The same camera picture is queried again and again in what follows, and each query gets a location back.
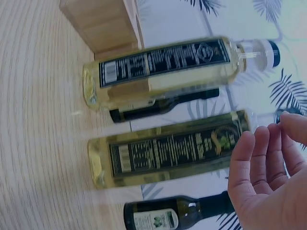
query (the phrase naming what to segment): bottle label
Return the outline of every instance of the bottle label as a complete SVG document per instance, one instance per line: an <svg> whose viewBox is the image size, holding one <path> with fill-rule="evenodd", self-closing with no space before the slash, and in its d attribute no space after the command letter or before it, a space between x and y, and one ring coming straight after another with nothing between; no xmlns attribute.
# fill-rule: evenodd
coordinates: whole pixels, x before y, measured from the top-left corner
<svg viewBox="0 0 307 230"><path fill-rule="evenodd" d="M100 87L230 62L222 39L168 46L99 63Z"/></svg>
<svg viewBox="0 0 307 230"><path fill-rule="evenodd" d="M118 108L118 110L119 112L126 112L126 111L135 110L135 109L150 107L150 106L153 106L154 103L155 103L155 99L133 102L125 106L121 106L120 108Z"/></svg>
<svg viewBox="0 0 307 230"><path fill-rule="evenodd" d="M241 136L238 120L199 131L109 144L113 176L151 173L230 156Z"/></svg>
<svg viewBox="0 0 307 230"><path fill-rule="evenodd" d="M136 230L175 230L178 225L177 213L171 209L161 209L133 214Z"/></svg>

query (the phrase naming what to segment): dark green bottle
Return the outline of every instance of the dark green bottle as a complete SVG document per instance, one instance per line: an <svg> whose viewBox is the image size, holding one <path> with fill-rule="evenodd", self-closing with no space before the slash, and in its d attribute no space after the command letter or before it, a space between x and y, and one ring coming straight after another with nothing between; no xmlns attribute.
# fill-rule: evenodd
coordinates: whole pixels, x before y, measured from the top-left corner
<svg viewBox="0 0 307 230"><path fill-rule="evenodd" d="M199 199L188 196L127 203L127 230L186 230L202 219L234 212L227 191Z"/></svg>
<svg viewBox="0 0 307 230"><path fill-rule="evenodd" d="M152 100L151 101L152 104L151 102L148 102L148 106L145 106L143 108L124 110L124 111L120 109L111 110L110 115L115 123L120 123L142 117L165 114L171 111L176 105L180 103L189 102L197 99L206 100L209 98L218 97L219 95L220 95L219 89L195 92L173 98Z"/></svg>

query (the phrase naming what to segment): bottle neck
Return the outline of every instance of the bottle neck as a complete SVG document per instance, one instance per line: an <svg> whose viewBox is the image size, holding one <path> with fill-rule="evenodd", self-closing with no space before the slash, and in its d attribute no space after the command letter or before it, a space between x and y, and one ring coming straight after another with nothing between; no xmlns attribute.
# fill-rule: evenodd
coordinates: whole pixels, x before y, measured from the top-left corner
<svg viewBox="0 0 307 230"><path fill-rule="evenodd" d="M197 99L207 100L209 98L218 97L220 95L219 89L205 90L201 92L194 92L190 94L181 95L175 98L176 103L190 102Z"/></svg>
<svg viewBox="0 0 307 230"><path fill-rule="evenodd" d="M199 199L203 219L234 212L227 191Z"/></svg>

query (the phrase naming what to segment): wood grain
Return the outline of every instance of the wood grain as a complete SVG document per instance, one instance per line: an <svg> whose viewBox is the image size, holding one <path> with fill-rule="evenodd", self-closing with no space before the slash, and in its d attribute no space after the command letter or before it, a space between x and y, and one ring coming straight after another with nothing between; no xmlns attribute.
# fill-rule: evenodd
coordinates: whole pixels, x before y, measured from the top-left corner
<svg viewBox="0 0 307 230"><path fill-rule="evenodd" d="M94 59L58 0L0 1L0 229L124 229L140 187L95 190L86 142L127 132L82 96Z"/></svg>
<svg viewBox="0 0 307 230"><path fill-rule="evenodd" d="M134 0L61 0L60 9L97 55L114 49L141 48Z"/></svg>

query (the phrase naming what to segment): pump cap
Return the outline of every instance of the pump cap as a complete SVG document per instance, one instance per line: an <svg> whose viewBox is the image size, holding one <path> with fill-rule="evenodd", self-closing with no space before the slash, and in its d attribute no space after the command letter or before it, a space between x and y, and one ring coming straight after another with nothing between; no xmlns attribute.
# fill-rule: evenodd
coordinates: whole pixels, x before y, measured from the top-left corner
<svg viewBox="0 0 307 230"><path fill-rule="evenodd" d="M272 49L273 49L273 53L274 53L274 63L273 63L273 67L276 67L279 65L280 63L280 52L279 52L279 48L278 46L272 42L272 41L269 41L270 45L272 46Z"/></svg>
<svg viewBox="0 0 307 230"><path fill-rule="evenodd" d="M240 43L245 52L246 72L272 69L280 63L277 45L269 40L253 40Z"/></svg>

